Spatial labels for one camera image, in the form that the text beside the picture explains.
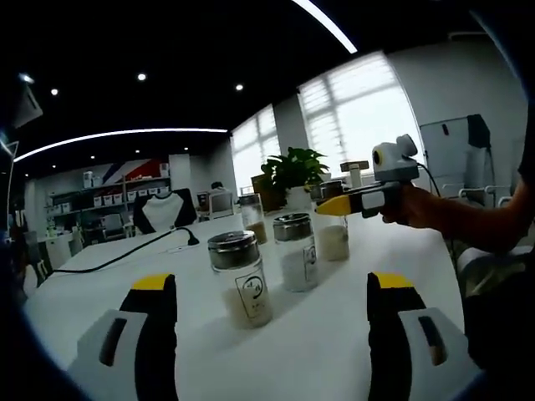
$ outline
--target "window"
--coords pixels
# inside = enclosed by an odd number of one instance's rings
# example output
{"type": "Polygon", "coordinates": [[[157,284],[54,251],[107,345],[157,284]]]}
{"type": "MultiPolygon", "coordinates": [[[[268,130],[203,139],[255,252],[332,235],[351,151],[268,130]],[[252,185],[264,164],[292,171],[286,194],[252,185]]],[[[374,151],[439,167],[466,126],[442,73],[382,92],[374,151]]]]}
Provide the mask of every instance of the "window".
{"type": "Polygon", "coordinates": [[[280,155],[273,107],[269,105],[232,132],[232,162],[238,193],[251,192],[251,177],[270,155],[280,155]]]}
{"type": "Polygon", "coordinates": [[[323,153],[333,177],[340,163],[367,160],[381,142],[402,134],[415,141],[423,162],[420,131],[394,69],[382,53],[358,58],[300,88],[310,147],[323,153]]]}

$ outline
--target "person's hand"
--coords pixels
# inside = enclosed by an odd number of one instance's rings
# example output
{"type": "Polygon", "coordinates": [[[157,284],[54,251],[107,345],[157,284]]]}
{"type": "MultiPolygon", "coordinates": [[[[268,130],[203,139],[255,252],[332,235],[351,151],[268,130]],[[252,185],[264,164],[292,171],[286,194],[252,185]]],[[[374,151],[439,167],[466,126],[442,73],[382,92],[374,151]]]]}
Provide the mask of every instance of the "person's hand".
{"type": "Polygon", "coordinates": [[[401,187],[401,199],[396,206],[385,206],[381,211],[385,223],[399,223],[414,228],[431,227],[438,198],[412,185],[401,187]]]}

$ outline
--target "jar label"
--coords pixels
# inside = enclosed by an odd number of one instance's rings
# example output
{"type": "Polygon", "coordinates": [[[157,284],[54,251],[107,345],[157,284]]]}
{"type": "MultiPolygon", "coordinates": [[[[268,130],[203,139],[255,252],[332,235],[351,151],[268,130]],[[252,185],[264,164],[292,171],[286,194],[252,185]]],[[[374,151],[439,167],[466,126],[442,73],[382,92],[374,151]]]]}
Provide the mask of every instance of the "jar label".
{"type": "Polygon", "coordinates": [[[304,280],[306,282],[316,282],[318,280],[318,267],[316,266],[316,246],[306,246],[303,248],[304,280]]]}
{"type": "Polygon", "coordinates": [[[262,259],[256,269],[246,276],[237,277],[234,281],[243,308],[249,319],[260,317],[268,311],[268,288],[262,271],[262,259]]]}

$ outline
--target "glass jar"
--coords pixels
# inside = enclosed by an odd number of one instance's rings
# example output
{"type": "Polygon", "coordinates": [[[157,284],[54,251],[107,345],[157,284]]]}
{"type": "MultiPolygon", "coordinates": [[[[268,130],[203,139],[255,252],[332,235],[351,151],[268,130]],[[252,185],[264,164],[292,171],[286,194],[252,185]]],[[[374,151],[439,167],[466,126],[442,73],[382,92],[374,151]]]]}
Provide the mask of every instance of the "glass jar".
{"type": "MultiPolygon", "coordinates": [[[[316,185],[311,191],[315,206],[344,193],[342,180],[327,181],[316,185]]],[[[326,216],[313,213],[318,259],[322,261],[345,261],[349,258],[348,222],[345,216],[326,216]]]]}
{"type": "Polygon", "coordinates": [[[252,231],[232,231],[208,240],[211,268],[236,328],[261,327],[272,319],[262,256],[252,231]]]}
{"type": "Polygon", "coordinates": [[[283,286],[289,291],[308,291],[318,285],[316,247],[310,216],[295,213],[273,221],[277,254],[283,269],[283,286]]]}
{"type": "Polygon", "coordinates": [[[245,229],[254,232],[258,244],[268,242],[260,194],[240,196],[240,206],[242,207],[242,220],[245,229]]]}

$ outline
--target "led light strip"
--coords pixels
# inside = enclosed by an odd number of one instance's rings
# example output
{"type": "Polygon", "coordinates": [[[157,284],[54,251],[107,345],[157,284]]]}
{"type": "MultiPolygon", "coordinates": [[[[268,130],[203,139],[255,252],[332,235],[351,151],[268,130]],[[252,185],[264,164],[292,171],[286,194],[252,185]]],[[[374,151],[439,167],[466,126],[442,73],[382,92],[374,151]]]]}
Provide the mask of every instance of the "led light strip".
{"type": "Polygon", "coordinates": [[[345,36],[340,28],[327,17],[323,11],[321,11],[317,6],[315,6],[310,0],[292,0],[294,3],[299,5],[303,10],[312,15],[318,20],[324,27],[328,29],[329,32],[333,34],[335,38],[338,39],[340,43],[347,49],[351,54],[357,53],[357,48],[351,43],[349,38],[345,36]]]}
{"type": "Polygon", "coordinates": [[[79,136],[78,138],[72,138],[71,140],[62,140],[61,142],[56,142],[55,144],[46,145],[46,146],[43,146],[42,148],[31,150],[28,153],[25,153],[24,155],[20,155],[19,157],[16,157],[14,159],[14,162],[17,163],[20,160],[24,160],[27,157],[36,155],[37,153],[44,152],[45,150],[56,148],[58,146],[72,144],[73,142],[80,142],[81,140],[94,140],[95,138],[102,138],[105,136],[123,135],[123,134],[142,134],[145,132],[220,132],[224,134],[228,132],[228,130],[227,129],[213,129],[213,128],[149,128],[149,129],[128,129],[124,131],[103,132],[102,134],[92,134],[92,135],[86,135],[86,136],[79,136]]]}

